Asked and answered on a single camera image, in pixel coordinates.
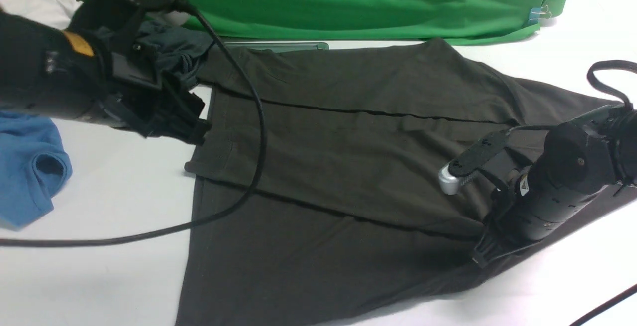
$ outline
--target sticker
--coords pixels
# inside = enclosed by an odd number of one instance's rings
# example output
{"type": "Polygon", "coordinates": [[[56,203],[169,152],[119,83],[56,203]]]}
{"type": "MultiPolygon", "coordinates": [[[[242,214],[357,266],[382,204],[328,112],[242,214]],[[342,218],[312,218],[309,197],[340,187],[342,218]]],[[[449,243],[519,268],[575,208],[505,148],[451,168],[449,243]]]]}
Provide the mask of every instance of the sticker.
{"type": "Polygon", "coordinates": [[[82,54],[84,56],[89,56],[89,57],[95,56],[95,52],[93,52],[91,45],[89,45],[89,43],[86,42],[86,40],[84,40],[80,35],[77,35],[68,31],[62,31],[62,33],[64,34],[64,36],[66,36],[66,38],[71,43],[71,47],[73,48],[73,51],[77,52],[78,54],[82,54]]]}
{"type": "Polygon", "coordinates": [[[529,181],[527,179],[528,174],[524,174],[520,180],[520,195],[524,196],[529,192],[529,181]]]}

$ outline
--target white cloth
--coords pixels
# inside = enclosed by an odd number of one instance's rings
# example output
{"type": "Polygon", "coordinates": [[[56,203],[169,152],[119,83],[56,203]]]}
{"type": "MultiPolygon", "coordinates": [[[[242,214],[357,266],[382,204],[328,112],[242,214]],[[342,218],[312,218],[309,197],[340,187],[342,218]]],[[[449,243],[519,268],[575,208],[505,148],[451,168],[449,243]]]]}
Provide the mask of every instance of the white cloth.
{"type": "Polygon", "coordinates": [[[56,29],[66,29],[82,5],[77,0],[0,0],[0,8],[56,29]]]}

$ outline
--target binder clip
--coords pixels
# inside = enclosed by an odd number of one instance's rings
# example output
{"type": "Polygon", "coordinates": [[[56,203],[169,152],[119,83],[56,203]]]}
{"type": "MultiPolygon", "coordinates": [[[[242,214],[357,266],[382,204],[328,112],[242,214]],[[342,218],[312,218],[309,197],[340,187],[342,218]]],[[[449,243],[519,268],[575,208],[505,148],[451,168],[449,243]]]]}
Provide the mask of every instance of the binder clip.
{"type": "Polygon", "coordinates": [[[553,14],[548,9],[548,5],[544,5],[542,7],[534,7],[529,11],[529,19],[527,21],[528,25],[539,24],[539,20],[544,18],[548,20],[553,17],[553,14]]]}

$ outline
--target black fabric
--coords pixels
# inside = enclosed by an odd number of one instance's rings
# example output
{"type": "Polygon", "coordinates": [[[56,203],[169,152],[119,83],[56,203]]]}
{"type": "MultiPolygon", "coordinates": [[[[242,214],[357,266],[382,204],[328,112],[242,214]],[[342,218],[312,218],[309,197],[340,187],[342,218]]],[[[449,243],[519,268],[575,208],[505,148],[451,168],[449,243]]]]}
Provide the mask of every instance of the black fabric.
{"type": "MultiPolygon", "coordinates": [[[[199,73],[214,85],[213,129],[186,166],[199,176],[193,218],[236,201],[258,150],[253,102],[215,53],[199,73]]],[[[445,196],[440,167],[490,131],[608,101],[503,76],[441,40],[234,54],[268,101],[268,161],[260,194],[193,230],[178,326],[303,326],[460,292],[636,196],[609,188],[524,256],[481,270],[468,255],[493,187],[478,179],[445,196]]],[[[512,144],[535,159],[543,137],[512,144]]]]}
{"type": "MultiPolygon", "coordinates": [[[[113,32],[102,27],[98,36],[109,41],[113,32]]],[[[155,20],[141,24],[135,41],[157,52],[155,67],[173,74],[187,89],[198,83],[197,71],[206,61],[213,44],[207,33],[169,26],[155,20]]]]}

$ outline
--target white table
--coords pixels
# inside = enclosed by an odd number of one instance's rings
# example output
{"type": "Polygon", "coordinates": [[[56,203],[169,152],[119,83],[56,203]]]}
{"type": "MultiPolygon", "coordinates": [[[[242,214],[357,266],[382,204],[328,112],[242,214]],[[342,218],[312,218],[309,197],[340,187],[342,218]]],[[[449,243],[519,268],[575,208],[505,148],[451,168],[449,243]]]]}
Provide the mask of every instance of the white table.
{"type": "MultiPolygon", "coordinates": [[[[635,0],[569,0],[564,15],[518,43],[458,47],[505,74],[604,97],[586,82],[595,61],[637,61],[629,24],[635,0]]],[[[411,42],[331,42],[331,49],[411,42]]],[[[637,102],[637,76],[599,74],[637,102]]],[[[209,90],[198,87],[205,100],[209,90]]],[[[103,238],[187,222],[194,177],[183,165],[193,147],[143,140],[100,126],[56,121],[74,174],[55,210],[20,233],[0,237],[103,238]]],[[[485,285],[446,299],[407,303],[345,326],[567,326],[637,283],[637,203],[578,231],[485,285]]],[[[114,247],[0,249],[2,326],[172,326],[189,234],[114,247]]],[[[637,297],[589,326],[637,324],[637,297]]]]}

